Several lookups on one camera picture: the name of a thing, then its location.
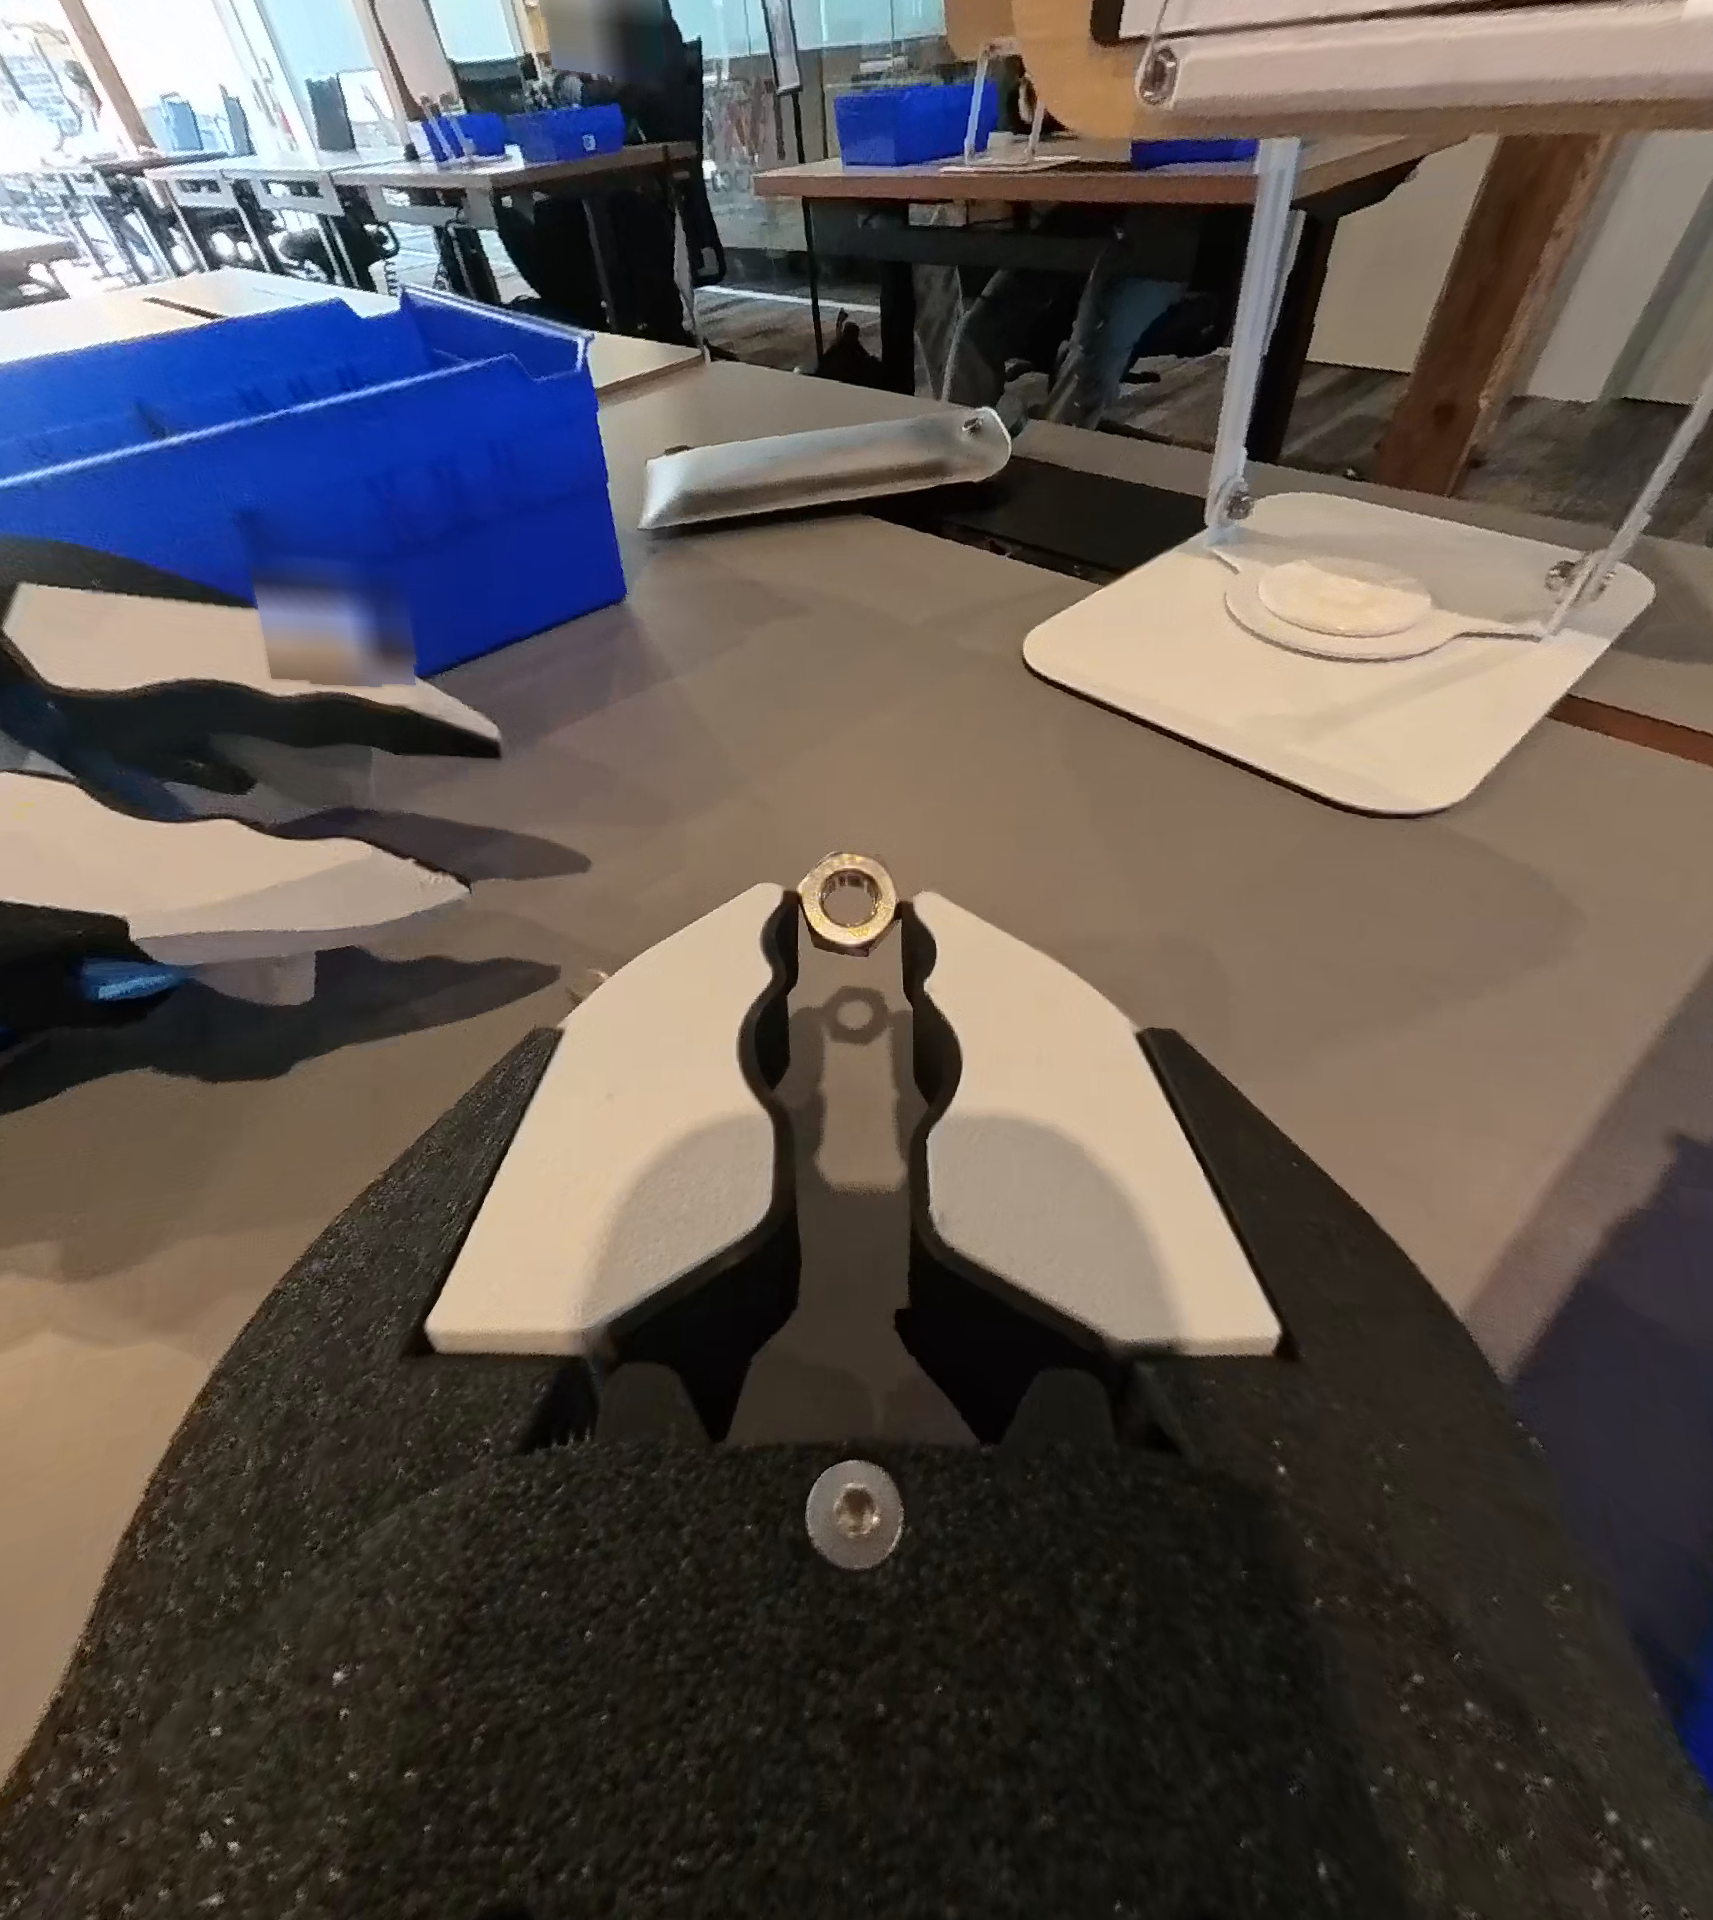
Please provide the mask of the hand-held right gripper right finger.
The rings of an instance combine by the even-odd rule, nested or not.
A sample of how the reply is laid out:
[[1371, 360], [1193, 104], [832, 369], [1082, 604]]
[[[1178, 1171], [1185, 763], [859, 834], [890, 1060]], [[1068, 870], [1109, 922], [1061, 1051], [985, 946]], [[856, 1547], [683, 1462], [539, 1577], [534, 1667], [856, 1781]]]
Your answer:
[[1042, 1372], [1277, 1356], [1283, 1315], [1148, 1060], [1091, 984], [976, 908], [907, 901], [907, 1356], [962, 1410]]

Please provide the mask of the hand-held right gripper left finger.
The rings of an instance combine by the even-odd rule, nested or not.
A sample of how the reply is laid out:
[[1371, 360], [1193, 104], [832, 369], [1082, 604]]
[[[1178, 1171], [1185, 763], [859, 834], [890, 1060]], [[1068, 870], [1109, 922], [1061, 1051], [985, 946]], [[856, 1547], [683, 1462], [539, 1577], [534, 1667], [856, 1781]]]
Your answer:
[[798, 901], [754, 882], [604, 975], [422, 1315], [442, 1356], [594, 1356], [750, 1249], [786, 1192]]

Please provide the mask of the instruction sheet on wooden stand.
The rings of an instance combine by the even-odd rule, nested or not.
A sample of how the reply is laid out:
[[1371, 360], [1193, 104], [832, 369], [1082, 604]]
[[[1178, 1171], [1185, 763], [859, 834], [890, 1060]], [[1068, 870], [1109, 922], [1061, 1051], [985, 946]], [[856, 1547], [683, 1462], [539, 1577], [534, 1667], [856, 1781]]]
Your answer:
[[1072, 133], [1258, 139], [1203, 529], [1042, 618], [1026, 670], [1323, 805], [1464, 805], [1654, 607], [1629, 552], [1713, 418], [1713, 369], [1601, 546], [1258, 498], [1258, 355], [1300, 145], [1713, 126], [1713, 8], [1001, 8], [980, 52], [1015, 52]]

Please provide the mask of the wooden support post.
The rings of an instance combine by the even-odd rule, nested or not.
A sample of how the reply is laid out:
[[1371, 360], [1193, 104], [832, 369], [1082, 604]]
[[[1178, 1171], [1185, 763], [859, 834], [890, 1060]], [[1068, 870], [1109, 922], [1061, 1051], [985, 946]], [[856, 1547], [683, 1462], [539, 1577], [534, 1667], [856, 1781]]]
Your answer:
[[1377, 483], [1426, 498], [1464, 483], [1518, 390], [1524, 355], [1540, 348], [1547, 305], [1608, 186], [1613, 152], [1617, 133], [1498, 139], [1419, 369], [1377, 443]]

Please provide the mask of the steel hex nut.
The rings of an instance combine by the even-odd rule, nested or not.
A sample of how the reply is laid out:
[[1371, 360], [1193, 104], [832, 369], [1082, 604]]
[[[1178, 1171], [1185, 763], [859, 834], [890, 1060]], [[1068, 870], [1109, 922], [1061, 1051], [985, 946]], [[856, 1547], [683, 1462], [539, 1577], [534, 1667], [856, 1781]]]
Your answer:
[[798, 882], [798, 914], [817, 946], [872, 953], [897, 922], [897, 882], [879, 862], [839, 846]]

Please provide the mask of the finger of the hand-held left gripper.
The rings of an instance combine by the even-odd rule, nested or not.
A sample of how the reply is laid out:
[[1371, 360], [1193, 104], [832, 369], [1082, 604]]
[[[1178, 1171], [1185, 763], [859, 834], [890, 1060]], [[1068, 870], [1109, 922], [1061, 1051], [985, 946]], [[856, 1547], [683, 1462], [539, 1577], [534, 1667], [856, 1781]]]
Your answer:
[[0, 903], [83, 908], [212, 992], [307, 1006], [325, 946], [471, 901], [465, 874], [357, 835], [139, 821], [58, 776], [0, 776]]
[[0, 632], [62, 713], [146, 745], [501, 753], [498, 719], [421, 673], [406, 618], [346, 585], [272, 585], [263, 607], [18, 585]]

